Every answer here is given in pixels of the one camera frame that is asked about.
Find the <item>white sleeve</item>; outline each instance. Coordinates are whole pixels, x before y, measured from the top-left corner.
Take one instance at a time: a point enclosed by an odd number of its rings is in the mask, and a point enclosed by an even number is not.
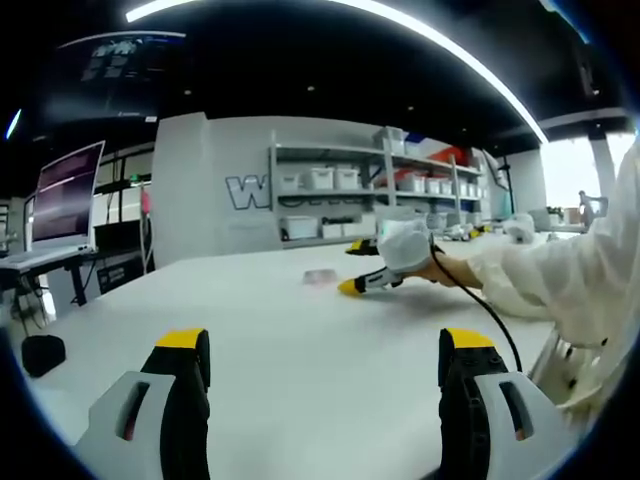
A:
[[[614,335],[640,297],[640,141],[620,166],[606,218],[589,232],[469,260],[485,296],[518,316],[552,318],[574,345]]]

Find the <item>white wall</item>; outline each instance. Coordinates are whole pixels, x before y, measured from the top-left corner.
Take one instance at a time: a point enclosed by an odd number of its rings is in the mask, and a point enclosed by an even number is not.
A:
[[[160,122],[153,152],[152,228],[158,267],[215,255],[216,175],[204,113]]]
[[[208,121],[202,113],[162,120],[152,164],[156,263],[238,251],[233,230],[240,220],[270,215],[268,148],[273,132],[278,143],[371,147],[380,128],[302,117]],[[421,144],[431,153],[447,146],[431,140]],[[241,194],[232,197],[232,191]]]
[[[547,193],[540,150],[509,155],[511,185],[516,212],[529,212],[547,206]]]
[[[616,184],[616,169],[609,145],[606,140],[592,140],[591,148],[600,180],[600,195],[611,198]]]

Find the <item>computer monitor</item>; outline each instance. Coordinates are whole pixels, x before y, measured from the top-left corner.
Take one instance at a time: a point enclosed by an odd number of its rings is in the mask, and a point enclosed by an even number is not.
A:
[[[89,244],[96,173],[105,142],[76,150],[40,170],[33,206],[33,248]]]

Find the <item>white storage box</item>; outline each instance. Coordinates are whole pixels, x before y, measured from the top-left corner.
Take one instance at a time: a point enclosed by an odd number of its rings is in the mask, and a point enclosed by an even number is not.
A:
[[[424,175],[418,173],[406,173],[398,180],[398,190],[402,192],[424,193]]]
[[[289,240],[317,238],[318,223],[319,220],[316,217],[304,215],[292,215],[282,219],[282,227],[289,234]]]
[[[334,174],[335,187],[338,190],[359,190],[358,170],[354,168],[338,168]]]
[[[322,238],[340,238],[342,237],[342,225],[323,225]]]
[[[430,213],[427,215],[427,227],[435,232],[442,232],[447,228],[448,213]]]
[[[440,193],[442,195],[451,195],[453,192],[453,187],[451,185],[450,180],[441,180],[440,181]]]
[[[469,196],[469,184],[465,181],[458,180],[458,194],[461,197]]]
[[[377,232],[377,220],[373,213],[363,213],[360,222],[360,235],[363,237],[373,236]]]
[[[281,192],[297,192],[300,187],[300,174],[287,174],[280,176],[280,191]]]
[[[414,142],[405,142],[404,143],[404,149],[405,152],[408,156],[410,157],[416,157],[416,158],[422,158],[422,148],[420,147],[419,143],[414,143]]]
[[[389,150],[392,155],[404,155],[405,134],[401,128],[384,127],[373,136],[376,148]]]
[[[475,183],[469,183],[468,186],[468,194],[472,198],[478,198],[478,186]]]
[[[467,223],[479,227],[482,224],[482,214],[480,212],[467,213]]]
[[[425,180],[425,192],[427,193],[435,193],[435,194],[440,194],[441,190],[440,190],[440,185],[441,185],[442,181],[438,178],[427,178]]]
[[[307,190],[333,190],[333,173],[333,168],[311,168],[304,174],[304,186]]]

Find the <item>ceiling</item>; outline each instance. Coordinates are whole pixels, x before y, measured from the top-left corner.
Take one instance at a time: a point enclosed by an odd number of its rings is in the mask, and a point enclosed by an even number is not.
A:
[[[210,118],[339,118],[398,126],[498,154],[537,144],[530,132],[515,140],[500,138],[523,125],[510,105],[451,54],[386,19],[322,0],[209,0],[126,24],[124,13],[141,3],[145,0],[39,4],[28,42],[10,38],[5,64],[14,72],[6,79],[12,95],[3,102],[0,121],[8,124],[32,101],[42,65],[56,46],[97,33],[161,30],[187,34],[184,63],[162,97],[161,116],[204,110]],[[621,105],[602,60],[537,0],[386,3],[467,49],[536,119]],[[27,2],[18,8],[29,18]],[[590,73],[590,83],[581,69]],[[123,147],[155,135],[154,124],[123,119],[61,126],[55,135],[27,130],[2,144],[2,158],[16,170],[0,180],[0,196],[33,190],[39,166],[74,142],[108,135],[113,146]],[[41,140],[33,142],[36,137]]]

